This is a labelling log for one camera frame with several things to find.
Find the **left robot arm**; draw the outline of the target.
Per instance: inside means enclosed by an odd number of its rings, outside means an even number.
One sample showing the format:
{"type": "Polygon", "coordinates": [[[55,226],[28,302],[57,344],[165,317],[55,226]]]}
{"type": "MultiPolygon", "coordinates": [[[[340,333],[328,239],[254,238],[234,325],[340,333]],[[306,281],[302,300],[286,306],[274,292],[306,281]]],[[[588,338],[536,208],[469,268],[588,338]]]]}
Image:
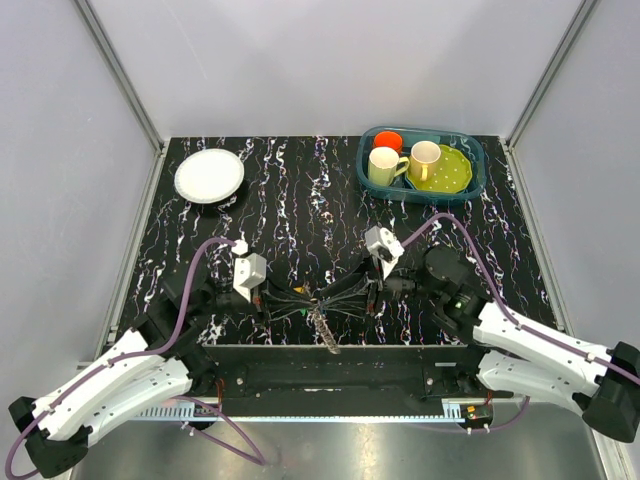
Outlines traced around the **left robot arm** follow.
{"type": "Polygon", "coordinates": [[[214,314],[250,313],[280,320],[312,299],[270,279],[218,291],[206,275],[174,276],[163,298],[107,351],[53,392],[22,396],[9,407],[35,474],[56,477],[122,423],[166,400],[220,396],[225,381],[199,337],[214,314]]]}

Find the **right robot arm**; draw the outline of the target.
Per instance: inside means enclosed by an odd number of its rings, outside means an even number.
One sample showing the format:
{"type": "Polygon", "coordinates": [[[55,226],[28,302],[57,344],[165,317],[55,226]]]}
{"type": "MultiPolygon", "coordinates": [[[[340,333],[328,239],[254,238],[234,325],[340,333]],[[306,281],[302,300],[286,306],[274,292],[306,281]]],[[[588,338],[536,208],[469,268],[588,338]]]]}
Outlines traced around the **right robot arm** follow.
{"type": "Polygon", "coordinates": [[[428,249],[415,270],[393,273],[389,256],[365,255],[346,277],[321,290],[320,309],[363,318],[381,296],[427,303],[428,318],[467,347],[454,371],[466,396],[510,392],[577,414],[593,430],[631,443],[639,429],[639,350],[571,337],[490,298],[469,262],[446,246],[428,249]]]}

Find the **pale green mug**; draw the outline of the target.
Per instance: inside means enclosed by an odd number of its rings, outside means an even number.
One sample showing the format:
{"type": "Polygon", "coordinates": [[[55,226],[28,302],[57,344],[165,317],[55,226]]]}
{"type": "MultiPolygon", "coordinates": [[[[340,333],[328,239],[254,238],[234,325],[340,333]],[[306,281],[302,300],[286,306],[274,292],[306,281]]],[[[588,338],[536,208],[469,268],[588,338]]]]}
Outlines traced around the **pale green mug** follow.
{"type": "Polygon", "coordinates": [[[407,171],[409,163],[408,157],[401,157],[390,148],[374,148],[368,157],[368,179],[374,185],[388,187],[407,171]]]}

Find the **yellow mug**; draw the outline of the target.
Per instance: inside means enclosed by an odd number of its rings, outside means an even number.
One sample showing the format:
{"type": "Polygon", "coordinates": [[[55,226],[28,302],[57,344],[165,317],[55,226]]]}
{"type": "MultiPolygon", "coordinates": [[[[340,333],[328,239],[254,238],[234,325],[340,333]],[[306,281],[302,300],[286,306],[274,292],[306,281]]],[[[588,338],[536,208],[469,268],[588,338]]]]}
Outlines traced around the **yellow mug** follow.
{"type": "Polygon", "coordinates": [[[415,143],[410,151],[409,175],[417,181],[427,181],[438,165],[441,157],[440,146],[432,141],[415,143]]]}

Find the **white paper plate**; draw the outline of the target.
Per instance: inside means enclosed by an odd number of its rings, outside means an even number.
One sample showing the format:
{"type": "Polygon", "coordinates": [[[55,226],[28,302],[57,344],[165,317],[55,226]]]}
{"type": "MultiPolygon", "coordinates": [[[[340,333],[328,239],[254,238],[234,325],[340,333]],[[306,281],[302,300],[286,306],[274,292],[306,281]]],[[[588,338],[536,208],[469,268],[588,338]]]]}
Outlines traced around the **white paper plate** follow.
{"type": "Polygon", "coordinates": [[[177,168],[174,188],[185,200],[213,204],[234,194],[244,180],[240,158],[224,149],[206,149],[188,156],[177,168]]]}

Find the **green dotted plate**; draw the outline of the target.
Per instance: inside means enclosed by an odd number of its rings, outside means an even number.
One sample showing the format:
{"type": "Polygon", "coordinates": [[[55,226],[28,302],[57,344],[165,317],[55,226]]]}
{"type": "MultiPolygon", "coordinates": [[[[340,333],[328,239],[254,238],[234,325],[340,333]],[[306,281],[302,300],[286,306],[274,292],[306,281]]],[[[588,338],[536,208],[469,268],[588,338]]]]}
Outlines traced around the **green dotted plate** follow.
{"type": "Polygon", "coordinates": [[[447,145],[438,144],[441,157],[435,172],[424,182],[414,180],[408,170],[405,172],[406,184],[427,194],[453,195],[465,190],[473,179],[471,162],[459,150],[447,145]]]}

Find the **orange cup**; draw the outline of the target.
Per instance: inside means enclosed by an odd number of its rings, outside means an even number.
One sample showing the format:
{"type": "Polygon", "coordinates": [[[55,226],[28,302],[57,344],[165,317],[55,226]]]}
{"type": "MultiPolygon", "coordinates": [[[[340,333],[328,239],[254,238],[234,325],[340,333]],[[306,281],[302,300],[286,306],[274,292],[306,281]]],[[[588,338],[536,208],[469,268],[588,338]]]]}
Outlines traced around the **orange cup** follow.
{"type": "Polygon", "coordinates": [[[373,139],[374,148],[386,147],[396,151],[397,153],[402,151],[403,145],[404,141],[402,136],[395,131],[381,131],[377,133],[373,139]]]}

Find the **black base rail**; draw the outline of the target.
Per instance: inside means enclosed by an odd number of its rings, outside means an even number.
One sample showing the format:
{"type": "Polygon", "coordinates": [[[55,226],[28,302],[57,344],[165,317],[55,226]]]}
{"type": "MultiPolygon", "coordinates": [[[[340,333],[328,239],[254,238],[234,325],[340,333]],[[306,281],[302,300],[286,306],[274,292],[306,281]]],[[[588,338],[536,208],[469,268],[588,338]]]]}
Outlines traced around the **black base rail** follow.
{"type": "Polygon", "coordinates": [[[480,350],[465,346],[223,345],[207,350],[230,416],[355,419],[443,412],[445,400],[484,401],[480,350]]]}

